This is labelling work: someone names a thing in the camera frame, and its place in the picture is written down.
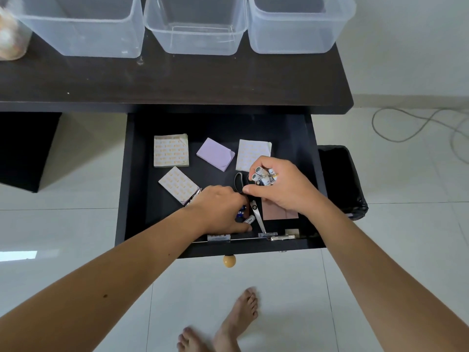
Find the tile floor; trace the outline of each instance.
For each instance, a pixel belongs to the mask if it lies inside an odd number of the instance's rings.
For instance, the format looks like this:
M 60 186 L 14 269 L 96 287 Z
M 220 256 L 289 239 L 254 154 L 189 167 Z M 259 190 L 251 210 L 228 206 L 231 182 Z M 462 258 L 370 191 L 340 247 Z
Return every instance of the tile floor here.
M 343 144 L 370 204 L 358 225 L 391 257 L 469 323 L 469 165 L 454 158 L 450 130 L 430 124 L 405 143 L 372 132 L 375 109 L 313 116 L 319 144 Z M 412 110 L 429 116 L 431 110 Z M 382 113 L 383 134 L 404 138 L 420 120 Z M 457 124 L 464 115 L 441 112 Z M 124 114 L 64 114 L 41 191 L 0 184 L 0 315 L 114 245 L 125 136 Z M 463 127 L 469 132 L 469 122 Z M 469 142 L 455 138 L 469 159 Z M 214 333 L 236 296 L 256 286 L 261 316 L 243 351 L 381 351 L 327 249 L 177 260 L 138 299 L 98 351 L 175 351 L 193 325 Z

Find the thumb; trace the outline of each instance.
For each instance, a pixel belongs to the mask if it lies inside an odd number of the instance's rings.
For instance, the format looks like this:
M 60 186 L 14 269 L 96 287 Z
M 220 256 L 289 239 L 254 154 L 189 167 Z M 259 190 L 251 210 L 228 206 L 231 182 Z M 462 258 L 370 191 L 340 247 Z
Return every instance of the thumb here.
M 250 224 L 246 222 L 233 222 L 233 225 L 231 225 L 231 233 L 243 233 L 243 232 L 248 232 L 252 231 L 252 227 Z
M 249 184 L 243 187 L 243 193 L 257 196 L 258 198 L 268 198 L 270 189 L 272 188 L 269 186 Z

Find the wall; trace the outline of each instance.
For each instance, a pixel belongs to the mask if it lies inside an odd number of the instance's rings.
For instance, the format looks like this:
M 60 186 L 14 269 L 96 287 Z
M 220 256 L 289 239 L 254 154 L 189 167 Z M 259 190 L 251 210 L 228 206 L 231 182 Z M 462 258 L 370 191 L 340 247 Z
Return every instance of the wall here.
M 469 0 L 355 1 L 337 41 L 355 98 L 469 96 Z

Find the sticky note pad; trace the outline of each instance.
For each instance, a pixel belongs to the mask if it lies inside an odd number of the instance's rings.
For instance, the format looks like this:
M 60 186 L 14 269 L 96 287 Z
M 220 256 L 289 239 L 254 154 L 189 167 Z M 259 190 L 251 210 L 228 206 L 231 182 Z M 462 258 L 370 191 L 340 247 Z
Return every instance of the sticky note pad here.
M 226 148 L 213 139 L 207 138 L 197 152 L 197 157 L 202 158 L 224 172 L 235 157 L 235 153 L 230 148 Z
M 199 190 L 199 187 L 176 166 L 168 171 L 158 183 L 183 205 Z
M 153 143 L 153 166 L 189 166 L 187 134 L 156 135 Z
M 251 165 L 260 156 L 270 157 L 272 143 L 263 141 L 239 140 L 238 159 L 236 160 L 236 170 L 248 172 Z
M 297 219 L 298 213 L 292 210 L 285 210 L 283 207 L 278 206 L 273 201 L 268 199 L 261 199 L 262 201 L 262 219 L 266 220 L 285 220 Z

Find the drawer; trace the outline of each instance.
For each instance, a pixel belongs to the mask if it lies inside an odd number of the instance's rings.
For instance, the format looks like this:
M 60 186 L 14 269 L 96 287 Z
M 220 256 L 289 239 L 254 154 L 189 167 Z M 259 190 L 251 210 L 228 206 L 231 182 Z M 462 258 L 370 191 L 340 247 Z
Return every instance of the drawer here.
M 272 156 L 289 159 L 325 193 L 319 152 L 309 114 L 168 114 L 131 113 L 125 139 L 116 244 L 138 234 L 181 208 L 158 180 L 170 168 L 153 167 L 153 136 L 187 133 L 189 167 L 180 167 L 199 187 L 232 186 L 237 173 L 236 157 L 225 172 L 196 156 L 202 143 L 211 139 L 238 152 L 240 139 L 269 141 Z M 254 198 L 260 206 L 261 200 Z M 317 230 L 302 215 L 298 219 L 265 220 L 267 232 L 283 235 L 285 229 L 298 229 L 300 238 L 269 241 L 259 238 L 255 221 L 249 233 L 234 234 L 229 242 L 207 242 L 204 235 L 192 243 L 180 258 L 231 255 L 296 249 L 323 248 Z

